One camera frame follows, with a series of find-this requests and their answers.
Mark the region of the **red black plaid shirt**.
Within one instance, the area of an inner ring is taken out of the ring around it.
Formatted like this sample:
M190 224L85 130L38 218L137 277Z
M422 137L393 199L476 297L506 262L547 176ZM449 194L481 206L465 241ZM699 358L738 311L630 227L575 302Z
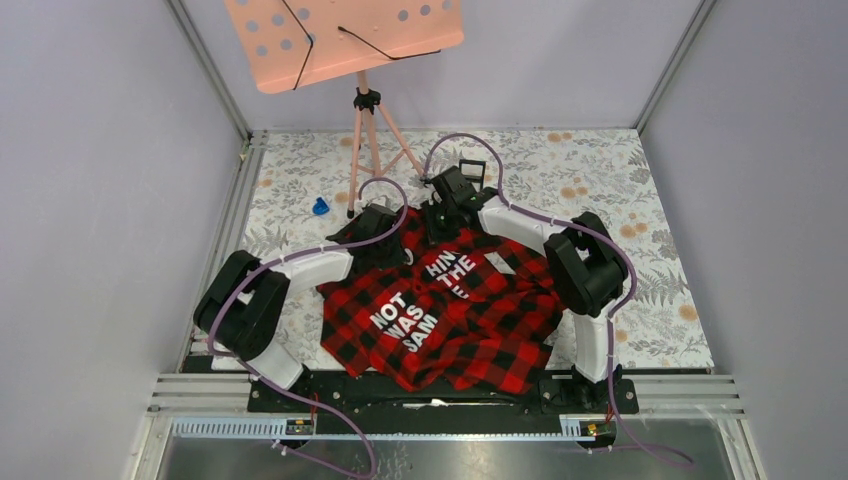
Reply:
M419 209L397 235L402 264L318 287L322 347L350 375L373 369L410 392L443 378L458 390L526 393L566 309L545 257L468 228L432 245Z

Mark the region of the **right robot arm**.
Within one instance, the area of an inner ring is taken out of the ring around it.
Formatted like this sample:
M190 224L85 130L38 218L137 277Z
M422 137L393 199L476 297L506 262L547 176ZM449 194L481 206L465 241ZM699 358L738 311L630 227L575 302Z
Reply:
M431 243L454 240L467 228L546 258L554 290L574 314L574 370L582 377L573 386L575 402L589 412L601 410L613 398L618 367L601 316L613 311L611 303L622 296L630 269L600 218L586 212L566 222L530 210L493 187L476 189L456 166L423 183L434 189L434 197L422 205Z

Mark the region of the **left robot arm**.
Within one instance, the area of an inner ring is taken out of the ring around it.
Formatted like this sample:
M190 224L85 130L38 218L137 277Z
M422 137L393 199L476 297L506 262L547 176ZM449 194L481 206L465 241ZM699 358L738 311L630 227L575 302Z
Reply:
M408 213L371 204L324 244L262 262L245 250L232 253L193 313L194 324L214 344L270 381L272 398L288 411L309 401L304 364L275 341L285 300L321 285L340 282L390 245Z

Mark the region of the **small blue plastic object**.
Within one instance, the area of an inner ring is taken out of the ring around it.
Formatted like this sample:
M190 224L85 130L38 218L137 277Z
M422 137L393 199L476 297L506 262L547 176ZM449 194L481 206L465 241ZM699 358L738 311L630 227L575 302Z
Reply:
M327 214L330 211L330 207L326 200L322 197L318 197L315 200L315 203L312 206L312 212L316 216L322 216Z

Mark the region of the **floral patterned table mat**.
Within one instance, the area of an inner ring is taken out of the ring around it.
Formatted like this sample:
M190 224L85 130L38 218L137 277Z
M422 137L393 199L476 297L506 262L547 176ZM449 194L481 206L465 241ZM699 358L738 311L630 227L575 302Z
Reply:
M617 360L628 369L714 365L642 143L633 130L409 130L432 172L460 159L486 162L486 184L552 217L590 211L632 260L634 298L615 317ZM314 246L345 224L353 135L272 132L254 142L229 214L227 251L271 258ZM312 212L318 197L330 211Z

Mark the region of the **pink music stand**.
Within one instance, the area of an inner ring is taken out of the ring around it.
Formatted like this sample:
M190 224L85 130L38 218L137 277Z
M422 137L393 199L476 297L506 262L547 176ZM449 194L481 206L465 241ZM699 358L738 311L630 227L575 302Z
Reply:
M226 0L259 92L279 94L353 75L354 133L347 215L355 213L359 175L380 177L408 160L424 173L369 71L436 55L464 38L461 0Z

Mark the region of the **black brooch holder frame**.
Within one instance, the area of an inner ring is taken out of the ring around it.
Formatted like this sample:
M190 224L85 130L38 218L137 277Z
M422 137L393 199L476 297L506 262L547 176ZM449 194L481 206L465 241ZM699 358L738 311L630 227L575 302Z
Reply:
M485 187L486 162L482 160L460 159L459 169L463 177L475 186L477 190Z

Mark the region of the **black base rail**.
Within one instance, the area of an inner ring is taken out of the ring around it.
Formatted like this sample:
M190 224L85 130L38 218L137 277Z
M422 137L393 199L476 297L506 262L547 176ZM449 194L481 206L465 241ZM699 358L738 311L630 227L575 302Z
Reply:
M331 412L312 407L322 402L350 418L367 436L423 438L542 439L577 438L591 423L613 429L615 404L622 415L639 413L633 381L614 376L614 386L590 385L565 370L547 371L525 394L482 387L457 390L438 379L408 392L389 377L366 372L306 373L292 388L306 403L280 394L261 381L252 384L247 410L312 421L317 434L346 435L349 426Z

